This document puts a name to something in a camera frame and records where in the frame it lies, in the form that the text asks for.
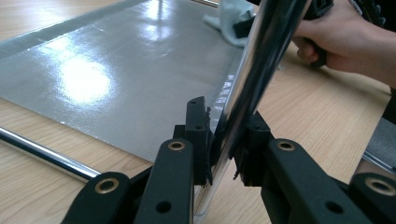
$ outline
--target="gray mat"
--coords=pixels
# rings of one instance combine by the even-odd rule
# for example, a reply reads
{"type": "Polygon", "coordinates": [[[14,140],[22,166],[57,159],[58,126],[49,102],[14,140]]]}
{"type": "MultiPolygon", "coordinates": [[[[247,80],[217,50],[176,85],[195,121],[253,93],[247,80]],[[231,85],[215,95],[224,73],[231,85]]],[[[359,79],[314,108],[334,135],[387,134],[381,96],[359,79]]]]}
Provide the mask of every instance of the gray mat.
{"type": "Polygon", "coordinates": [[[216,121],[239,64],[242,50],[205,14],[217,10],[127,1],[10,39],[0,44],[0,96],[153,161],[190,99],[203,95],[216,121]]]}

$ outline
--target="human hand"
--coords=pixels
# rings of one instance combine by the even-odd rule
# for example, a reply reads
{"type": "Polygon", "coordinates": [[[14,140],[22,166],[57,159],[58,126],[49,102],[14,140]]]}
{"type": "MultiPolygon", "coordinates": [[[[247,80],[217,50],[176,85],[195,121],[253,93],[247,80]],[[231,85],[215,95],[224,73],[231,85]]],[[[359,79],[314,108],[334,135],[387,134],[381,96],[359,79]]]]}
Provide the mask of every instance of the human hand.
{"type": "Polygon", "coordinates": [[[361,64],[359,51],[364,48],[365,33],[373,25],[365,21],[347,0],[335,0],[334,6],[321,18],[302,21],[294,34],[293,41],[299,48],[298,56],[308,63],[318,59],[313,40],[327,51],[327,66],[347,72],[356,72],[361,64]]]}

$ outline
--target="black plastic part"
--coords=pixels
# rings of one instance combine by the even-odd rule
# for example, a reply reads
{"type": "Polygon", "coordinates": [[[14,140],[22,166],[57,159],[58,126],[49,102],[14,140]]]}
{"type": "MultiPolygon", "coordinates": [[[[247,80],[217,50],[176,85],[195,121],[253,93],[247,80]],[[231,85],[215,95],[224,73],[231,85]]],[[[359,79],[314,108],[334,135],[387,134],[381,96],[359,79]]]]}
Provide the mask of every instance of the black plastic part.
{"type": "Polygon", "coordinates": [[[297,143],[272,140],[264,158],[271,174],[262,199],[273,223],[371,223],[297,143]]]}
{"type": "Polygon", "coordinates": [[[98,175],[78,194],[62,223],[115,223],[129,187],[126,175],[112,172],[98,175]]]}
{"type": "Polygon", "coordinates": [[[247,132],[243,139],[244,142],[232,155],[237,167],[235,177],[240,174],[246,187],[261,187],[266,170],[262,151],[274,137],[258,112],[247,124],[247,132]]]}
{"type": "Polygon", "coordinates": [[[192,223],[192,157],[185,139],[161,145],[134,223],[192,223]]]}
{"type": "Polygon", "coordinates": [[[352,178],[349,197],[373,223],[396,223],[396,182],[382,175],[352,178]]]}
{"type": "Polygon", "coordinates": [[[247,21],[240,21],[233,25],[233,31],[235,32],[236,38],[248,37],[250,33],[251,26],[253,25],[254,18],[252,17],[247,21]]]}
{"type": "Polygon", "coordinates": [[[212,181],[209,146],[213,133],[209,128],[209,112],[204,96],[187,102],[185,138],[194,146],[194,185],[205,185],[207,179],[212,181]]]}
{"type": "Polygon", "coordinates": [[[124,197],[124,202],[114,223],[126,224],[134,222],[134,217],[136,216],[137,209],[142,200],[142,195],[149,180],[151,168],[152,167],[149,167],[129,180],[130,187],[128,193],[124,197]]]}
{"type": "Polygon", "coordinates": [[[385,19],[381,17],[380,11],[373,0],[354,0],[354,2],[360,8],[361,15],[366,21],[379,27],[384,26],[385,19]]]}

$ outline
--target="finger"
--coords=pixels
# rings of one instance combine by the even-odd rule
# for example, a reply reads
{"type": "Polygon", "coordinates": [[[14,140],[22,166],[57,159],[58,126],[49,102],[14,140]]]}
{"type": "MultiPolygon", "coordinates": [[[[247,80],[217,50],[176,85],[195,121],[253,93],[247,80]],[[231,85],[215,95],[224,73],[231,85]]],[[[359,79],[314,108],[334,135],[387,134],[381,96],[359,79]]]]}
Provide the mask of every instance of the finger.
{"type": "Polygon", "coordinates": [[[297,50],[297,55],[300,59],[307,63],[313,63],[318,60],[319,55],[317,52],[312,51],[310,54],[306,54],[306,52],[302,49],[297,50]]]}

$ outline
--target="chrome rod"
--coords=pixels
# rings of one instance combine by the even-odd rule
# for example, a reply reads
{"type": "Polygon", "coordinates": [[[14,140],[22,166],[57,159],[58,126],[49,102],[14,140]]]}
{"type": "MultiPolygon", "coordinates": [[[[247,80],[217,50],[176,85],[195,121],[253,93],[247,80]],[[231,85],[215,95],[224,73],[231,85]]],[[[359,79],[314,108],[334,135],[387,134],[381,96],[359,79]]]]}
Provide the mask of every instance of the chrome rod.
{"type": "Polygon", "coordinates": [[[9,146],[16,147],[21,152],[34,156],[35,158],[45,161],[61,171],[67,172],[73,177],[78,177],[84,182],[87,182],[91,178],[100,174],[78,161],[74,161],[60,153],[40,146],[37,143],[3,128],[0,128],[0,140],[7,143],[9,146]]]}
{"type": "Polygon", "coordinates": [[[215,131],[212,150],[218,150],[220,154],[213,170],[213,185],[206,186],[198,194],[194,222],[200,222],[205,216],[206,208],[230,163],[229,153],[239,144],[248,119],[256,112],[306,5],[306,0],[261,1],[236,79],[215,131]]]}

